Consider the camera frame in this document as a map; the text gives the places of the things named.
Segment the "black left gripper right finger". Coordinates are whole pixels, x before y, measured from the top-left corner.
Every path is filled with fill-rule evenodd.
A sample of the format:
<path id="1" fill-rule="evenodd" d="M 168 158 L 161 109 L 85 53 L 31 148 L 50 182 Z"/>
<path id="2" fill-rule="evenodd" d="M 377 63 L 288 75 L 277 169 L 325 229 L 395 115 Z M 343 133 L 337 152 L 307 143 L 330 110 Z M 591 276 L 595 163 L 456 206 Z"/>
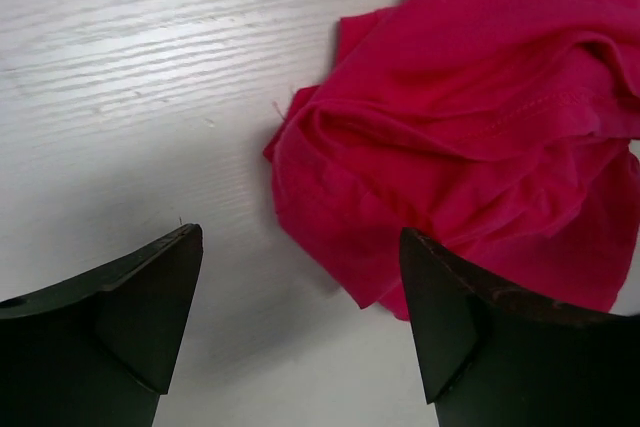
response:
<path id="1" fill-rule="evenodd" d="M 639 319 L 534 293 L 420 231 L 400 269 L 425 398 L 442 426 L 635 426 Z"/>

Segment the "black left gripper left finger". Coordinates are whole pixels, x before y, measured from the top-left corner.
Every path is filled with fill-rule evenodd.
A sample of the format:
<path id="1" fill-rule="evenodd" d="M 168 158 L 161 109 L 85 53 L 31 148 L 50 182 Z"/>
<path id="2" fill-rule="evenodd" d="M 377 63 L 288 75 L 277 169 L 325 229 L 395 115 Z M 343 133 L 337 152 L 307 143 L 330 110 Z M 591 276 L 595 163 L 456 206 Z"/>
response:
<path id="1" fill-rule="evenodd" d="M 150 426 L 167 394 L 203 258 L 186 224 L 1 303 L 4 426 Z"/>

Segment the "red t shirt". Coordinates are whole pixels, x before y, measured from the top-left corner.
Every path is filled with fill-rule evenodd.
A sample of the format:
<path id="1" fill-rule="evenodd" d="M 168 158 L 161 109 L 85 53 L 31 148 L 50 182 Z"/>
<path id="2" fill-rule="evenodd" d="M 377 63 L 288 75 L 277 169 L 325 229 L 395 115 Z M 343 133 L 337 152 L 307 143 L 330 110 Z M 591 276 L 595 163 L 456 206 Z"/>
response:
<path id="1" fill-rule="evenodd" d="M 639 228 L 639 0 L 402 0 L 338 25 L 335 64 L 266 146 L 282 228 L 363 308 L 408 316 L 412 227 L 608 311 Z"/>

